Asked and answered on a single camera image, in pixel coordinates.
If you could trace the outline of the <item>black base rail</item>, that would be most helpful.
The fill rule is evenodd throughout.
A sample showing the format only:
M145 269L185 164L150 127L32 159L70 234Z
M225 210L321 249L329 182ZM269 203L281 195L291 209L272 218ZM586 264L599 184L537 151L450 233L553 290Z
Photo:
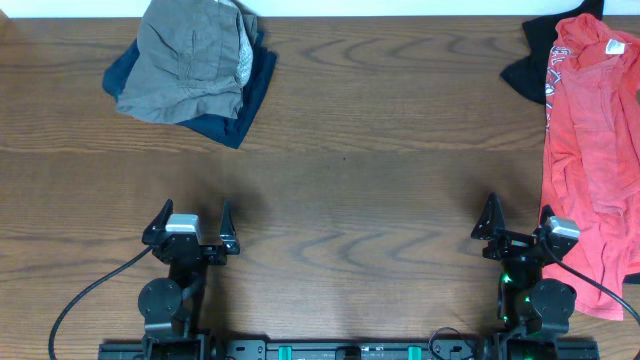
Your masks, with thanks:
M153 346L145 352L140 343L111 343L99 346L99 360L143 359L228 359L228 360L437 360L491 359L493 355L476 344L440 339L431 344L418 342L329 343L265 342L236 340L225 349L217 346L208 354L194 344L185 350L176 345Z

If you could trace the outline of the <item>red orange t-shirt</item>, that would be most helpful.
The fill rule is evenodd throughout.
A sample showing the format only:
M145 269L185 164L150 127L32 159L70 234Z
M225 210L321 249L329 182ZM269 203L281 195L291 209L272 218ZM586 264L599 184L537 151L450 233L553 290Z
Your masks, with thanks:
M578 243L543 275L577 292L576 309L620 321L603 293L639 271L639 40L591 14L564 19L549 53L541 203L573 220Z

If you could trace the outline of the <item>grey folded shorts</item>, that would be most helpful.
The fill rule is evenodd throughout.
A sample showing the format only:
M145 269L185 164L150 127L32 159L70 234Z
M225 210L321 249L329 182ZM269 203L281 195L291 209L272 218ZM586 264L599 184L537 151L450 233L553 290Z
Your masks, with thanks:
M151 1L117 111L162 124L204 114L237 118L257 35L257 17L230 0Z

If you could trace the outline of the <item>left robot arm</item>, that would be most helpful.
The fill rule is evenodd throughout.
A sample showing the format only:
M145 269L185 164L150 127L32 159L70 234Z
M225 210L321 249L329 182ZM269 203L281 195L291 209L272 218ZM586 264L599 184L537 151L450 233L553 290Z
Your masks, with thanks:
M208 330L197 328L203 305L207 271L224 266L240 253L231 217L231 202L224 202L217 245L201 242L199 217L176 214L168 200L146 227L142 243L169 267L169 274L147 283L138 296L144 317L142 340L145 359L224 359L226 350Z

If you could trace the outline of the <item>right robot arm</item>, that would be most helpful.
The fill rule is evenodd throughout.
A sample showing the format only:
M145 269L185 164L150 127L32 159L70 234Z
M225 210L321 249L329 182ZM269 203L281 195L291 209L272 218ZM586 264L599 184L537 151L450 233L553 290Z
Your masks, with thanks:
M569 331L576 290L556 279L545 279L544 267L559 263L577 244L580 230L555 215L548 205L530 234L506 227L497 194L488 196L471 237L487 243L482 255L501 264L497 318L504 328L484 340L484 359L557 359L556 342Z

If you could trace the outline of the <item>navy folded garment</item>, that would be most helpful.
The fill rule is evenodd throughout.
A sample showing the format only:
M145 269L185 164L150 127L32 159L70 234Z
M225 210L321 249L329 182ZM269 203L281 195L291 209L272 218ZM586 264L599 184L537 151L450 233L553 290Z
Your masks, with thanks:
M243 88L243 105L239 109L238 118L203 114L179 122L179 126L188 128L229 148L238 149L240 147L266 96L277 61L277 55L262 45L263 39L264 31L259 29L253 43L254 60L251 75ZM102 87L115 101L122 94L138 57L137 41L134 40L130 47L105 70Z

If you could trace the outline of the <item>black garment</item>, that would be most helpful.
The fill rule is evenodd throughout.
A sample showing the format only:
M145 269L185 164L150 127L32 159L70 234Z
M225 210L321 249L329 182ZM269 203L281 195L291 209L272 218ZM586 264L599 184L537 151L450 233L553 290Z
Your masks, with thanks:
M561 20L583 13L591 14L601 20L604 5L604 0L583 0L573 10L540 16L524 22L522 29L530 48L530 54L504 68L500 77L519 95L534 103L544 105L546 102L545 81L548 58L557 39L556 25Z

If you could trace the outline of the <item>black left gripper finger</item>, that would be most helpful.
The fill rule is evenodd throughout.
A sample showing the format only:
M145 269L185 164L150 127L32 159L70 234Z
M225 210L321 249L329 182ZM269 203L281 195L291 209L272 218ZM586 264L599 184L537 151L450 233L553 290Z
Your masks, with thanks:
M145 245L158 245L166 239L166 224L173 214L173 201L168 199L160 212L145 228L142 234L142 243Z
M219 236L227 254L240 254L240 244L233 224L231 202L229 200L225 200L223 204Z

